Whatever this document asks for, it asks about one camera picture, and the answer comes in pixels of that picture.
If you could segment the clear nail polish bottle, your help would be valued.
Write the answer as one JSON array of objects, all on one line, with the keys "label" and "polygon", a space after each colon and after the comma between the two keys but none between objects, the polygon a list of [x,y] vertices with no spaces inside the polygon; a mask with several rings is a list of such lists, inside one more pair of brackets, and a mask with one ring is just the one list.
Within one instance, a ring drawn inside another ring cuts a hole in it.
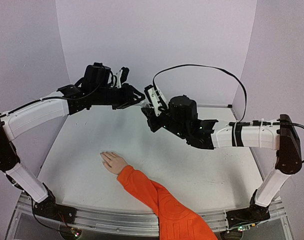
[{"label": "clear nail polish bottle", "polygon": [[141,108],[152,108],[151,104],[149,102],[143,102],[141,103]]}]

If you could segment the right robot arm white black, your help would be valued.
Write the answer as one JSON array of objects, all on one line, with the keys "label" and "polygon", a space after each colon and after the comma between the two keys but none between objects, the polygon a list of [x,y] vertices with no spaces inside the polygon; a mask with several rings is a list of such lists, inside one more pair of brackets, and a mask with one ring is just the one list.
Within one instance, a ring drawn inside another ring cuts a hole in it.
[{"label": "right robot arm white black", "polygon": [[141,111],[152,132],[164,128],[197,149],[249,147],[275,150],[275,165],[254,195],[256,206],[269,206],[286,180],[302,168],[300,139],[286,114],[269,121],[200,120],[196,102],[185,95],[173,97],[167,108],[155,101],[144,105]]}]

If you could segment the orange sleeve forearm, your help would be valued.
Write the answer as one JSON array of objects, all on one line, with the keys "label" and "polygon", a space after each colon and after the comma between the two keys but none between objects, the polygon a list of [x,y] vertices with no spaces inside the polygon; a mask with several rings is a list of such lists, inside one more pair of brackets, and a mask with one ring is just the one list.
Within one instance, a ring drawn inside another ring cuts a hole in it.
[{"label": "orange sleeve forearm", "polygon": [[159,219],[161,240],[216,240],[203,218],[180,203],[164,186],[126,166],[117,177],[124,190],[148,206]]}]

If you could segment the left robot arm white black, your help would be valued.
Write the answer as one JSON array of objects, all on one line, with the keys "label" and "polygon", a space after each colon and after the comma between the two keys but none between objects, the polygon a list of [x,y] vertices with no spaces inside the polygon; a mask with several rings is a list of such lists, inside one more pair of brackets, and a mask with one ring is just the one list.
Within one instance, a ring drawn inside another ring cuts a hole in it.
[{"label": "left robot arm white black", "polygon": [[53,119],[71,116],[92,106],[111,106],[122,110],[137,105],[145,95],[126,82],[129,74],[122,67],[116,74],[95,62],[86,67],[84,76],[75,84],[57,89],[48,96],[16,109],[0,113],[0,171],[22,188],[46,217],[53,219],[59,207],[50,190],[22,163],[13,140],[23,133]]}]

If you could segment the mannequin hand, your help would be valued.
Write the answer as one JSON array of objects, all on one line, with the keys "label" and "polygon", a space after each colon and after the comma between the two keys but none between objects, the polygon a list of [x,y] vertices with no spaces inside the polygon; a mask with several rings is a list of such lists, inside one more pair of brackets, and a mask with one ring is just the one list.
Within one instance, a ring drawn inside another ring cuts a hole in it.
[{"label": "mannequin hand", "polygon": [[103,159],[104,167],[112,174],[119,175],[128,165],[124,158],[114,152],[102,152],[100,156]]}]

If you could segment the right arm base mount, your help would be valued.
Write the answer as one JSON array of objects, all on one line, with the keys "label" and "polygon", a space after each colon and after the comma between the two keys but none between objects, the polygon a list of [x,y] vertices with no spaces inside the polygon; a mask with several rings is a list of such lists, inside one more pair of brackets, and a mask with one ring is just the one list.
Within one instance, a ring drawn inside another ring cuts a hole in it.
[{"label": "right arm base mount", "polygon": [[270,219],[269,205],[260,206],[255,202],[255,196],[252,196],[250,204],[246,208],[229,210],[226,213],[228,229],[236,229],[242,226],[258,224]]}]

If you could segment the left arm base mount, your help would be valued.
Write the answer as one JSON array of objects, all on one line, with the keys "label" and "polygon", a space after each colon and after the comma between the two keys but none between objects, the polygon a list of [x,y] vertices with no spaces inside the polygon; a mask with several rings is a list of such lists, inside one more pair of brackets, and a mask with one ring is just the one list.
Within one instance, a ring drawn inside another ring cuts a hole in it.
[{"label": "left arm base mount", "polygon": [[77,210],[74,207],[56,203],[56,198],[49,189],[47,193],[48,196],[43,201],[34,203],[32,208],[34,214],[66,224],[73,224]]}]

